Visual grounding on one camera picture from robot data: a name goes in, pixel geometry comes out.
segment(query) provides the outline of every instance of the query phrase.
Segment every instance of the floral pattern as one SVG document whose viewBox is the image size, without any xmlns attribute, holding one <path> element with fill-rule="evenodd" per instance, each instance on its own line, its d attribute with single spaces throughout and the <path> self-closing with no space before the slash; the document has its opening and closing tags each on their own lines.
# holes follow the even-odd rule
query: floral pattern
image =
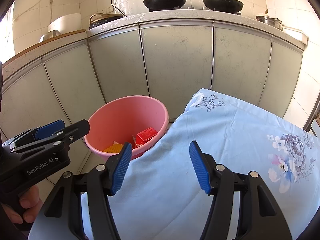
<svg viewBox="0 0 320 240">
<path fill-rule="evenodd" d="M 301 179 L 309 181 L 309 176 L 314 169 L 313 163 L 316 161 L 310 158 L 308 169 L 306 168 L 305 149 L 312 149 L 314 146 L 311 135 L 303 131 L 303 138 L 291 133 L 281 137 L 273 138 L 273 135 L 267 135 L 267 137 L 272 141 L 273 148 L 278 150 L 276 154 L 268 156 L 273 164 L 268 174 L 272 182 L 280 181 L 279 192 L 287 192 L 293 182 L 300 183 Z"/>
<path fill-rule="evenodd" d="M 223 101 L 219 101 L 219 103 L 215 103 L 214 100 L 217 100 L 217 99 L 223 99 L 223 98 L 218 98 L 216 96 L 216 94 L 211 95 L 211 97 L 204 96 L 201 99 L 201 102 L 199 104 L 195 105 L 194 107 L 201 108 L 201 109 L 203 107 L 206 107 L 207 111 L 211 112 L 211 109 L 214 109 L 217 106 L 225 106 L 226 105 Z"/>
</svg>

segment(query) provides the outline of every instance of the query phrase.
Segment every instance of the light blue bedsheet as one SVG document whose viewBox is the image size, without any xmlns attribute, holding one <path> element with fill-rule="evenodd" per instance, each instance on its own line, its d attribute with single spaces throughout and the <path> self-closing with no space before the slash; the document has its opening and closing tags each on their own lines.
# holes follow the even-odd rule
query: light blue bedsheet
<svg viewBox="0 0 320 240">
<path fill-rule="evenodd" d="M 198 240 L 212 196 L 200 189 L 190 157 L 196 140 L 233 172 L 257 171 L 270 188 L 293 239 L 320 205 L 320 141 L 291 123 L 239 99 L 201 89 L 168 132 L 143 156 L 130 162 L 120 191 L 109 197 L 122 240 Z M 85 232 L 93 239 L 86 194 Z M 228 239 L 239 210 L 235 193 Z"/>
</svg>

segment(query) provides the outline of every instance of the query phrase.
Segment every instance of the screw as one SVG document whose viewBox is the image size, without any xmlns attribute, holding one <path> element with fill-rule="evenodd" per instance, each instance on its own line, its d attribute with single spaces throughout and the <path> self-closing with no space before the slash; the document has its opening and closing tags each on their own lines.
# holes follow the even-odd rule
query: screw
<svg viewBox="0 0 320 240">
<path fill-rule="evenodd" d="M 105 168 L 106 167 L 103 164 L 100 164 L 100 165 L 97 166 L 96 169 L 97 169 L 97 171 L 103 171 L 103 170 L 105 170 Z"/>
<path fill-rule="evenodd" d="M 63 173 L 63 177 L 65 179 L 70 178 L 71 177 L 71 172 L 70 171 L 66 171 L 65 173 Z"/>
<path fill-rule="evenodd" d="M 216 169 L 217 169 L 218 171 L 224 171 L 225 167 L 224 167 L 222 164 L 218 164 L 218 165 L 216 166 Z"/>
<path fill-rule="evenodd" d="M 250 176 L 253 178 L 257 178 L 259 176 L 259 174 L 256 171 L 251 171 Z"/>
</svg>

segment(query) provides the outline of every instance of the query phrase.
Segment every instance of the pink plastic bucket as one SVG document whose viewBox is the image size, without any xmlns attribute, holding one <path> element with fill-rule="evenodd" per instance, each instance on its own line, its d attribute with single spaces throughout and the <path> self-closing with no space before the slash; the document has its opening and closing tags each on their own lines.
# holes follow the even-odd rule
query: pink plastic bucket
<svg viewBox="0 0 320 240">
<path fill-rule="evenodd" d="M 134 145 L 133 136 L 153 127 L 158 133 L 146 144 L 132 150 L 132 158 L 141 156 L 166 132 L 169 115 L 159 100 L 146 96 L 116 99 L 99 108 L 89 119 L 90 132 L 84 137 L 87 146 L 107 160 L 112 153 L 103 152 L 113 141 Z"/>
</svg>

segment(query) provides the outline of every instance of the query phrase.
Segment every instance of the yellow sponge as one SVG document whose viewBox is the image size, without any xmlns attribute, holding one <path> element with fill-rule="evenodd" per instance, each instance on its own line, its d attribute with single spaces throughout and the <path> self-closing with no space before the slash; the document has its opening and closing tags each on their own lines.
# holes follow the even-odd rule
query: yellow sponge
<svg viewBox="0 0 320 240">
<path fill-rule="evenodd" d="M 113 145 L 103 150 L 105 153 L 119 153 L 123 147 L 123 144 L 113 142 Z"/>
</svg>

